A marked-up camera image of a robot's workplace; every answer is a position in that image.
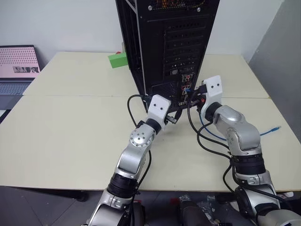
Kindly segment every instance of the green box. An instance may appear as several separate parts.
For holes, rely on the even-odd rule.
[[[127,54],[119,53],[108,56],[112,68],[121,67],[127,65]]]

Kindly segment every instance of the laptop screen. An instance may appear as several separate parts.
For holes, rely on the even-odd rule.
[[[0,47],[0,78],[35,78],[39,72],[34,46]]]

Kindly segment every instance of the white wall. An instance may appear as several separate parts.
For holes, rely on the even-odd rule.
[[[250,61],[283,0],[221,0],[207,53]]]
[[[249,61],[283,0],[221,0],[207,53]],[[57,51],[121,49],[115,0],[1,0],[0,45],[33,44],[42,63]]]

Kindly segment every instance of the blue ethernet cable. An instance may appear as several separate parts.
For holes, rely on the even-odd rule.
[[[203,120],[202,120],[201,114],[199,114],[199,118],[200,118],[200,120],[201,120],[201,123],[202,123],[202,126],[203,126],[203,125],[204,125],[204,123],[203,123]],[[276,130],[278,130],[278,129],[280,129],[280,126],[278,126],[278,127],[275,127],[275,128],[273,128],[273,129],[271,129],[271,130],[269,130],[269,131],[265,132],[265,133],[261,133],[261,134],[260,134],[260,136],[263,136],[263,135],[266,135],[266,134],[268,134],[268,133],[274,132],[274,131],[276,131]],[[205,127],[205,130],[206,130],[206,131],[207,131],[209,134],[211,134],[212,136],[214,136],[214,137],[216,137],[216,138],[219,138],[220,140],[224,140],[224,141],[226,141],[226,139],[225,139],[225,138],[219,137],[218,135],[215,135],[214,133],[210,132],[210,131],[207,129],[207,127]]]

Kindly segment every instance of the gray wall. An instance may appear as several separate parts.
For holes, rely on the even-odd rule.
[[[249,63],[299,141],[301,140],[300,15],[300,0],[284,1]]]

